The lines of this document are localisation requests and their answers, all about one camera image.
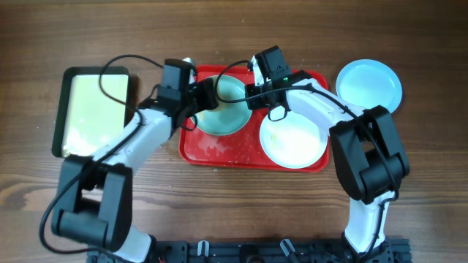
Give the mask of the light blue plate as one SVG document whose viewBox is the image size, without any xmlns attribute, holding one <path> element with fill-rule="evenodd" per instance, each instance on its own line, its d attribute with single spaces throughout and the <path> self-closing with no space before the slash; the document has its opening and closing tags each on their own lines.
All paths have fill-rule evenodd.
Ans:
<svg viewBox="0 0 468 263">
<path fill-rule="evenodd" d="M 397 74 L 389 66 L 372 59 L 348 63 L 337 76 L 336 93 L 357 106 L 371 109 L 381 105 L 390 113 L 396 111 L 403 97 Z"/>
<path fill-rule="evenodd" d="M 225 100 L 243 99 L 244 86 L 239 79 L 223 75 L 218 83 L 218 94 Z M 215 110 L 204 110 L 196 114 L 197 128 L 207 134 L 225 136 L 243 128 L 251 116 L 252 111 L 246 102 L 234 104 L 219 102 Z"/>
</svg>

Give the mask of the white plate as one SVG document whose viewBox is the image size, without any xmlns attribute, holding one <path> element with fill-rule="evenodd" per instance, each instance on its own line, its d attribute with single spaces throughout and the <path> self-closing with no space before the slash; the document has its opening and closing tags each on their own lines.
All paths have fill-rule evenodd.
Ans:
<svg viewBox="0 0 468 263">
<path fill-rule="evenodd" d="M 288 169 L 303 169 L 315 164 L 328 144 L 328 135 L 323 130 L 308 118 L 293 112 L 277 122 L 265 116 L 259 137 L 266 156 Z"/>
</svg>

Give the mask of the light blue plate top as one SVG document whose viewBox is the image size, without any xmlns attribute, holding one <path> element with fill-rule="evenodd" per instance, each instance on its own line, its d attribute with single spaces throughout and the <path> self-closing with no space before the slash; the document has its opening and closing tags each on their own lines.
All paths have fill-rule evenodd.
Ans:
<svg viewBox="0 0 468 263">
<path fill-rule="evenodd" d="M 336 93 L 357 106 L 371 109 L 381 105 L 390 113 L 396 111 L 403 97 L 397 74 L 389 66 L 372 59 L 348 63 L 337 76 Z"/>
</svg>

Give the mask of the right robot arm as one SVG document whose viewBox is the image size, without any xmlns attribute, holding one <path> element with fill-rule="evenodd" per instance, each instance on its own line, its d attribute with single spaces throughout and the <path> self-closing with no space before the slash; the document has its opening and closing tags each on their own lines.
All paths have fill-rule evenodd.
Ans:
<svg viewBox="0 0 468 263">
<path fill-rule="evenodd" d="M 255 54 L 248 69 L 254 74 L 254 83 L 246 86 L 250 109 L 283 106 L 328 133 L 337 178 L 350 196 L 344 237 L 357 257 L 369 258 L 385 240 L 388 206 L 410 172 L 391 114 L 383 106 L 365 109 L 346 102 L 308 72 L 294 72 L 277 46 Z"/>
</svg>

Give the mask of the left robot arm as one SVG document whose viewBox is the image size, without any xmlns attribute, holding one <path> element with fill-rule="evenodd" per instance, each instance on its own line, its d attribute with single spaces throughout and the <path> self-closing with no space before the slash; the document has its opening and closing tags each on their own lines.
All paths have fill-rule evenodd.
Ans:
<svg viewBox="0 0 468 263">
<path fill-rule="evenodd" d="M 45 239 L 45 224 L 54 235 L 84 243 L 94 261 L 162 262 L 156 238 L 132 225 L 132 180 L 145 160 L 187 118 L 217 103 L 214 84 L 197 80 L 196 66 L 168 58 L 160 66 L 162 81 L 134 111 L 122 133 L 90 156 L 70 155 L 61 167 L 56 196 L 39 225 L 39 240 L 49 251 L 61 250 Z"/>
</svg>

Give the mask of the red plastic tray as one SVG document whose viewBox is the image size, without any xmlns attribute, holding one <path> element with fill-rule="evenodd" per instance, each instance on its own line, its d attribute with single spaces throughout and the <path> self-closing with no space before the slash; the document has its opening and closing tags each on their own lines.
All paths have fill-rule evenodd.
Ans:
<svg viewBox="0 0 468 263">
<path fill-rule="evenodd" d="M 218 75 L 226 66 L 199 65 L 198 76 L 207 78 Z M 254 82 L 253 72 L 245 67 L 233 67 L 227 75 L 245 84 Z M 265 169 L 291 172 L 318 172 L 329 162 L 330 144 L 327 142 L 324 154 L 312 165 L 302 169 L 288 169 L 271 161 L 260 144 L 260 125 L 268 110 L 255 110 L 247 124 L 234 134 L 214 136 L 198 129 L 183 130 L 180 133 L 178 151 L 188 163 L 213 167 L 234 167 L 242 169 Z"/>
</svg>

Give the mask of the dark green soapy water tray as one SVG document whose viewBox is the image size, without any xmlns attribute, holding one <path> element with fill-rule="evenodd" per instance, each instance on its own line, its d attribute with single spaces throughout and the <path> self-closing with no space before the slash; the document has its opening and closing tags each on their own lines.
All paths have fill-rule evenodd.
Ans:
<svg viewBox="0 0 468 263">
<path fill-rule="evenodd" d="M 129 101 L 130 76 L 124 66 L 111 66 L 103 75 L 100 66 L 74 66 L 65 70 L 56 116 L 51 153 L 57 158 L 70 154 L 88 156 L 114 140 L 128 122 L 124 105 L 109 99 L 108 93 Z"/>
</svg>

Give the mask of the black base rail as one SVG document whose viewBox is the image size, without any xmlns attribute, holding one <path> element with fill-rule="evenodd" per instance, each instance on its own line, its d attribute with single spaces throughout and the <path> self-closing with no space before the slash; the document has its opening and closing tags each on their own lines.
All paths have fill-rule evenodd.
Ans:
<svg viewBox="0 0 468 263">
<path fill-rule="evenodd" d="M 158 242 L 157 256 L 152 262 L 175 263 L 240 263 L 240 262 L 359 262 L 340 239 L 275 243 L 198 243 Z M 96 252 L 88 253 L 86 262 L 122 262 Z M 412 262 L 407 239 L 386 239 L 364 262 Z"/>
</svg>

